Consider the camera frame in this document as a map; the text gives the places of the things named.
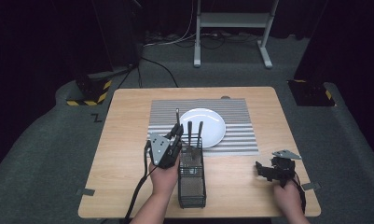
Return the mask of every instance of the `black cable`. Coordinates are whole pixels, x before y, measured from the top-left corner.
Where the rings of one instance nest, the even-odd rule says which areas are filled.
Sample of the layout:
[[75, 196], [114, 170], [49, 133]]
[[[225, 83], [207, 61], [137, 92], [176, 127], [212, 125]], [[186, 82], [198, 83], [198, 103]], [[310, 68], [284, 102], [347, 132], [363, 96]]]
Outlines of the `black cable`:
[[143, 80], [142, 80], [141, 74], [140, 74], [140, 66], [137, 67], [137, 72], [138, 72], [138, 86], [140, 88], [143, 88]]
[[241, 36], [241, 35], [225, 36], [225, 38], [227, 40], [227, 43], [246, 43], [246, 42], [255, 41], [259, 38], [259, 36], [256, 36], [256, 35], [247, 35], [247, 37], [245, 39], [238, 39], [238, 40], [230, 38], [230, 37], [234, 37], [234, 36]]
[[120, 86], [123, 84], [123, 82], [125, 82], [126, 78], [128, 78], [128, 76], [129, 76], [129, 74], [131, 73], [131, 71], [132, 71], [132, 70], [130, 70], [130, 71], [128, 72], [128, 74], [123, 78], [123, 80], [122, 80], [122, 81], [120, 82], [120, 84], [118, 85], [117, 89], [119, 89]]
[[156, 169], [156, 167], [155, 167], [155, 169], [153, 169], [149, 174], [147, 174], [147, 172], [148, 172], [148, 162], [146, 160], [146, 153], [147, 153], [147, 151], [150, 147], [151, 147], [151, 143], [149, 141], [147, 141], [146, 144], [145, 144], [145, 147], [144, 147], [144, 168], [145, 168], [144, 169], [144, 175], [143, 175], [143, 177], [141, 177], [140, 181], [137, 184], [136, 189], [134, 190], [132, 200], [131, 200], [131, 204], [129, 205], [128, 212], [126, 213], [126, 216], [123, 219], [123, 224], [129, 224], [129, 217], [131, 216], [134, 204], [135, 204], [136, 199], [137, 199], [138, 192], [140, 191], [140, 188], [143, 186], [143, 184], [145, 183], [148, 176], [151, 175], [151, 173], [154, 172], [154, 170]]
[[305, 191], [303, 190], [302, 186], [300, 185], [300, 180], [299, 180], [299, 176], [298, 176], [297, 172], [295, 172], [295, 175], [298, 178], [298, 182], [294, 178], [292, 178], [291, 180], [297, 186], [297, 189], [299, 191], [299, 197], [300, 197], [300, 200], [301, 200], [302, 212], [303, 212], [303, 214], [305, 214], [305, 210], [306, 210], [306, 196], [305, 196]]
[[129, 73], [132, 69], [133, 69], [133, 67], [129, 67], [126, 70], [123, 70], [123, 71], [120, 71], [120, 72], [116, 72], [114, 74], [111, 74], [111, 75], [105, 76], [105, 77], [90, 77], [90, 80], [92, 80], [92, 81], [100, 81], [100, 80], [103, 80], [103, 79], [120, 76], [120, 75]]
[[160, 63], [156, 63], [156, 62], [153, 62], [153, 61], [151, 61], [151, 60], [148, 60], [147, 58], [144, 58], [144, 57], [141, 57], [141, 59], [146, 60], [147, 62], [151, 62], [151, 63], [157, 64], [157, 65], [159, 65], [160, 67], [166, 69], [166, 71], [167, 71], [167, 72], [170, 74], [170, 76], [172, 77], [173, 82], [174, 82], [174, 85], [178, 88], [178, 84], [177, 84], [177, 82], [175, 81], [175, 78], [174, 78], [172, 72], [171, 72], [167, 67], [165, 67], [164, 65], [162, 65], [162, 64], [160, 64]]
[[221, 42], [221, 44], [219, 44], [219, 46], [217, 46], [217, 47], [214, 47], [214, 48], [208, 48], [208, 47], [204, 46], [202, 43], [201, 43], [201, 46], [204, 47], [205, 49], [219, 49], [219, 48], [221, 48], [224, 44], [225, 44], [225, 38], [223, 37], [223, 38], [222, 38], [222, 42]]
[[176, 46], [180, 47], [180, 48], [192, 48], [193, 46], [195, 46], [195, 41], [194, 40], [188, 40], [188, 41], [183, 41], [183, 42], [191, 42], [192, 44], [191, 45], [188, 45], [188, 46], [182, 46], [180, 45], [179, 43], [174, 43]]
[[159, 34], [150, 34], [145, 37], [145, 42], [148, 45], [161, 45], [161, 44], [168, 44], [170, 42], [174, 42], [176, 40], [180, 40], [180, 42], [188, 39], [189, 37], [186, 37], [185, 39], [180, 39], [179, 36], [173, 36], [173, 37], [168, 37], [168, 36], [162, 36]]

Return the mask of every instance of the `gray carpet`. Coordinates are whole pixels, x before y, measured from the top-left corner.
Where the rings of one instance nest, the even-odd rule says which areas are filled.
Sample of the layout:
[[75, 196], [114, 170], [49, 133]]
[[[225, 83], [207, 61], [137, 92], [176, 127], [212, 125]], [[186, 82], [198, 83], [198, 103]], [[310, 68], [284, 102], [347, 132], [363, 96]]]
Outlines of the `gray carpet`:
[[[212, 48], [219, 42], [203, 44]], [[145, 48], [143, 56], [165, 65], [180, 87], [272, 86], [311, 180], [322, 185], [316, 191], [322, 214], [309, 220], [374, 223], [374, 153], [336, 86], [326, 83], [337, 106], [301, 107], [286, 83], [293, 79], [307, 44], [306, 39], [270, 38], [271, 70], [264, 68], [255, 42], [202, 49], [199, 69], [193, 67], [193, 48], [154, 46]], [[174, 87], [169, 74], [156, 64], [142, 60], [140, 72], [144, 88]], [[65, 99], [76, 88], [73, 82], [58, 90], [56, 106], [25, 130], [0, 165], [0, 223], [100, 223], [78, 216], [81, 196], [76, 190], [85, 187], [112, 93], [124, 77], [113, 78], [107, 98], [97, 106], [67, 106]], [[137, 70], [120, 88], [139, 88]], [[283, 217], [271, 221], [285, 223]]]

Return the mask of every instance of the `dark background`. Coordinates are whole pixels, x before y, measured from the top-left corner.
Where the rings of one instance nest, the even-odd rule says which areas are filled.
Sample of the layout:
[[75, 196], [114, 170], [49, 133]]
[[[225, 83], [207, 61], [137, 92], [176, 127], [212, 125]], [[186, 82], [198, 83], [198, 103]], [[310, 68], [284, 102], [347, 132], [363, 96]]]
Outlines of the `dark background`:
[[[270, 9], [268, 1], [263, 0], [255, 5], [249, 0], [202, 2], [202, 10], [211, 11]], [[138, 12], [147, 31], [167, 35], [182, 34], [187, 29], [189, 0], [141, 3], [144, 8]], [[325, 3], [280, 1], [270, 35], [312, 38], [296, 77], [334, 82], [374, 149], [374, 1], [329, 0], [321, 17]], [[109, 37], [123, 34], [119, 32], [123, 28], [106, 33], [105, 38], [94, 4], [99, 3], [0, 1], [0, 162], [21, 133], [55, 106], [56, 90], [74, 80], [76, 73], [83, 76], [124, 64], [122, 60], [117, 64], [121, 56], [110, 54], [106, 46], [111, 42]], [[122, 43], [130, 46], [132, 42]]]

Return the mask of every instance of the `black wire basket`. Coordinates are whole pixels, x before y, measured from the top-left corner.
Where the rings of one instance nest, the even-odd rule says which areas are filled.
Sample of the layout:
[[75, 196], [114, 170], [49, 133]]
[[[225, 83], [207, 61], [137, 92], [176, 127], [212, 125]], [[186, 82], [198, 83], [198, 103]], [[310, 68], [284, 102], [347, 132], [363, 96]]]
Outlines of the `black wire basket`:
[[192, 134], [191, 144], [184, 144], [178, 169], [178, 202], [182, 208], [203, 208], [206, 205], [203, 151], [201, 138]]

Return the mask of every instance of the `white plate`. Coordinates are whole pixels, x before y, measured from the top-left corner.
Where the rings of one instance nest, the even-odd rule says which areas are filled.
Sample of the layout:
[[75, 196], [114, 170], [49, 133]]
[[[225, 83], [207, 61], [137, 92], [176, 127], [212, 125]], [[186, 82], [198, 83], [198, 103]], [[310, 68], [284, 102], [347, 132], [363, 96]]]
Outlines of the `white plate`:
[[187, 134], [187, 123], [192, 121], [192, 133], [198, 133], [199, 123], [203, 121], [201, 129], [202, 147], [213, 147], [218, 144], [225, 135], [225, 121], [213, 110], [205, 108], [191, 109], [180, 118], [184, 126], [184, 134]]

